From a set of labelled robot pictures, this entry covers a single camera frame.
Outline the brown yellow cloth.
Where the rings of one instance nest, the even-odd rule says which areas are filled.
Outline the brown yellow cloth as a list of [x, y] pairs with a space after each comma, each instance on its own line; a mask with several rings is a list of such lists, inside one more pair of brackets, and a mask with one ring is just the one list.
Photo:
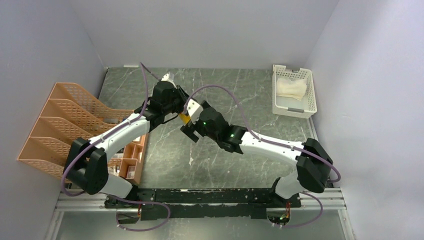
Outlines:
[[182, 121], [182, 124], [185, 126], [187, 125], [190, 121], [191, 121], [191, 117], [188, 114], [185, 113], [179, 113], [178, 114], [179, 118]]

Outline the white towel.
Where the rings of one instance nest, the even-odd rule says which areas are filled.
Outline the white towel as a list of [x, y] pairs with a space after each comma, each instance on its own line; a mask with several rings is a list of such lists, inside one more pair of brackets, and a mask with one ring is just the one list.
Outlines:
[[276, 80], [275, 93], [277, 96], [296, 99], [301, 101], [307, 91], [305, 79], [291, 79], [279, 77]]

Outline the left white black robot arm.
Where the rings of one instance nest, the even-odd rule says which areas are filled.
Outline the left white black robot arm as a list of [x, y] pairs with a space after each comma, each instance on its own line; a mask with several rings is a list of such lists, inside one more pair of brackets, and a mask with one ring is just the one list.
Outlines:
[[139, 200], [138, 187], [123, 177], [108, 172], [111, 158], [137, 137], [166, 123], [169, 114], [180, 114], [189, 95], [169, 81], [159, 81], [142, 106], [121, 123], [88, 140], [79, 137], [69, 149], [61, 181], [71, 181], [85, 193], [103, 193], [118, 197], [126, 208]]

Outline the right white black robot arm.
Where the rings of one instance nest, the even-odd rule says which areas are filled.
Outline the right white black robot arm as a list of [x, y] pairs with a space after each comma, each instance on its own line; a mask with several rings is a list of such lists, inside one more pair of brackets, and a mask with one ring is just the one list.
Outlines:
[[323, 193], [333, 161], [321, 144], [308, 138], [305, 142], [281, 140], [261, 135], [246, 126], [229, 124], [223, 115], [206, 101], [190, 99], [184, 106], [189, 120], [181, 128], [194, 142], [208, 137], [229, 153], [251, 154], [282, 161], [293, 168], [274, 182], [270, 202], [282, 207], [289, 198], [303, 191]]

